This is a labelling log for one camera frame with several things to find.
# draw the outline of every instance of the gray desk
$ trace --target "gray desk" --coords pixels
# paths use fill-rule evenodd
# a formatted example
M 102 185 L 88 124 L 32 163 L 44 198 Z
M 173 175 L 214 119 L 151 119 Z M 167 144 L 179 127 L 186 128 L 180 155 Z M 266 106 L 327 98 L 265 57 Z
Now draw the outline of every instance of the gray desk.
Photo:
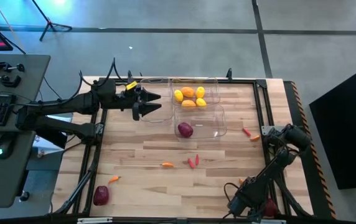
M 6 88 L 0 84 L 0 91 L 10 91 L 35 100 L 49 61 L 48 55 L 0 54 L 0 62 L 8 62 L 12 66 L 22 63 L 26 68 L 24 73 L 15 70 L 11 73 L 12 77 L 19 75 L 22 78 L 18 87 Z M 17 103 L 27 103 L 27 100 L 17 97 Z M 16 116 L 11 113 L 7 125 L 0 127 L 0 137 L 5 131 L 18 131 L 14 125 L 15 118 Z M 0 160 L 0 207 L 10 207 L 13 204 L 34 137 L 33 131 L 21 132 L 16 139 L 12 155 L 8 159 Z

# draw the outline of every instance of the hazard tape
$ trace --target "hazard tape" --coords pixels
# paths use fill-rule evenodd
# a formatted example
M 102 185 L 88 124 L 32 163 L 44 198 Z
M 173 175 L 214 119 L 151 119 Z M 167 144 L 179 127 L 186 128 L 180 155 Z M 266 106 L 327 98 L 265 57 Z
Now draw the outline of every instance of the hazard tape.
M 301 100 L 300 100 L 300 96 L 298 95 L 296 84 L 294 82 L 291 82 L 291 84 L 293 86 L 294 95 L 296 96 L 296 99 L 297 99 L 297 105 L 298 105 L 298 108 L 300 110 L 300 115 L 301 115 L 301 118 L 302 118 L 302 123 L 304 125 L 304 129 L 305 129 L 307 135 L 312 139 L 311 132 L 309 130 L 309 126 L 308 126 L 308 123 L 307 123 L 307 119 L 305 117 L 305 112 L 304 112 L 304 110 L 302 108 L 302 103 L 301 103 Z M 317 153 L 316 153 L 316 150 L 315 150 L 315 145 L 313 143 L 311 143 L 311 150 L 312 150 L 312 155 L 314 156 L 316 169 L 318 170 L 319 177 L 321 178 L 321 183 L 322 183 L 322 186 L 323 186 L 323 190 L 325 192 L 327 203 L 328 203 L 329 208 L 330 208 L 330 212 L 332 214 L 332 218 L 337 219 L 337 217 L 335 215 L 333 203 L 332 203 L 332 197 L 329 194 L 329 189 L 327 188 L 326 180 L 325 180 L 325 177 L 324 177 L 323 171 L 322 171 L 322 166 L 321 166 L 321 164 L 319 162 L 319 159 L 318 159 L 318 156 L 317 156 Z

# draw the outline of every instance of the concrete floor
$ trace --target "concrete floor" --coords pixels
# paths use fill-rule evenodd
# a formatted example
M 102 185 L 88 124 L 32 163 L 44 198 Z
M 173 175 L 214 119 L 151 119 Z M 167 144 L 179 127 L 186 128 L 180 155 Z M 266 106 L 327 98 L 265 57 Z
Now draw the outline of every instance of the concrete floor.
M 105 75 L 113 57 L 123 74 L 130 69 L 144 76 L 224 77 L 232 67 L 234 77 L 267 76 L 265 52 L 261 53 L 259 35 L 254 32 L 259 24 L 251 0 L 37 2 L 54 22 L 89 28 L 49 32 L 43 42 L 38 41 L 40 32 L 16 32 L 28 54 L 52 56 L 46 77 L 63 97 L 69 97 L 77 87 L 79 69 L 85 75 Z M 356 73 L 356 0 L 259 0 L 258 7 L 264 30 L 312 34 L 266 34 L 267 58 L 273 78 L 297 83 L 337 217 L 356 221 L 356 189 L 337 189 L 308 107 L 310 102 Z M 0 0 L 0 8 L 15 28 L 24 30 L 30 26 L 35 30 L 45 25 L 30 0 Z M 0 26 L 5 26 L 1 16 Z M 235 29 L 236 33 L 178 34 L 171 30 L 121 33 L 99 32 L 94 28 Z M 315 35 L 323 30 L 343 31 L 340 33 L 343 35 L 323 32 Z M 3 33 L 19 43 L 11 32 Z M 44 85 L 41 90 L 45 100 L 53 100 L 55 95 Z M 26 185 L 36 196 L 0 210 L 0 218 L 47 213 L 56 176 L 51 173 L 31 173 Z

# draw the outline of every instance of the wooden table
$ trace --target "wooden table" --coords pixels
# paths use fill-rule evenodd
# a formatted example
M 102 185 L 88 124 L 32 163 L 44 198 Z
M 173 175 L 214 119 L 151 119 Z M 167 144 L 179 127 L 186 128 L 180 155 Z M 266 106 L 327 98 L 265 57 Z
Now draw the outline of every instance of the wooden table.
M 97 80 L 99 77 L 85 78 Z M 291 123 L 283 81 L 266 81 L 275 125 Z M 89 86 L 83 85 L 80 93 L 89 90 Z M 228 201 L 223 185 L 226 182 L 239 184 L 239 178 L 258 174 L 265 167 L 265 161 L 261 141 L 251 142 L 241 130 L 245 127 L 252 135 L 260 134 L 253 87 L 221 84 L 219 90 L 228 129 L 219 141 L 180 142 L 174 134 L 173 123 L 152 127 L 142 121 L 133 121 L 131 110 L 109 110 L 95 187 L 108 185 L 109 179 L 115 175 L 121 178 L 108 185 L 109 203 L 92 205 L 90 215 L 192 218 L 221 218 L 226 215 Z M 90 116 L 75 114 L 73 122 L 89 123 Z M 84 147 L 77 146 L 63 156 L 52 199 L 54 208 L 59 208 L 77 185 Z M 200 164 L 192 170 L 187 158 L 194 161 L 196 154 L 200 157 Z M 166 169 L 160 166 L 167 161 L 174 163 L 175 167 Z M 305 211 L 312 213 L 300 158 L 284 170 L 284 176 L 296 200 Z M 80 211 L 84 207 L 87 189 L 83 190 Z M 232 197 L 236 189 L 229 186 L 227 189 Z M 283 211 L 280 191 L 276 193 L 279 208 Z

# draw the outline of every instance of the clear plastic bin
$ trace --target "clear plastic bin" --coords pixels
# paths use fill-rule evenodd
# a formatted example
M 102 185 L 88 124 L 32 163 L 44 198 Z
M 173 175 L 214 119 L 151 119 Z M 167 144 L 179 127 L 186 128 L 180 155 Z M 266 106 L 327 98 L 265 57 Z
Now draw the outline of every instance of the clear plastic bin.
M 203 100 L 207 106 L 216 105 L 220 102 L 220 94 L 218 92 L 218 80 L 216 78 L 206 78 L 200 80 L 181 80 L 178 78 L 171 80 L 171 101 L 173 105 L 180 106 L 182 102 L 178 102 L 175 99 L 174 92 L 181 90 L 183 87 L 191 87 L 195 90 L 195 96 L 192 98 L 184 96 L 184 100 L 192 100 L 196 103 L 196 90 L 202 86 L 205 90 Z
M 161 108 L 141 117 L 141 121 L 152 124 L 170 123 L 172 118 L 171 103 L 171 79 L 169 78 L 144 78 L 140 81 L 142 87 L 147 91 L 160 95 L 160 99 L 150 101 L 150 103 L 159 103 Z
M 183 107 L 174 109 L 175 134 L 179 139 L 218 138 L 227 133 L 225 113 L 222 106 Z M 183 137 L 178 125 L 187 123 L 193 128 L 193 134 L 189 138 Z

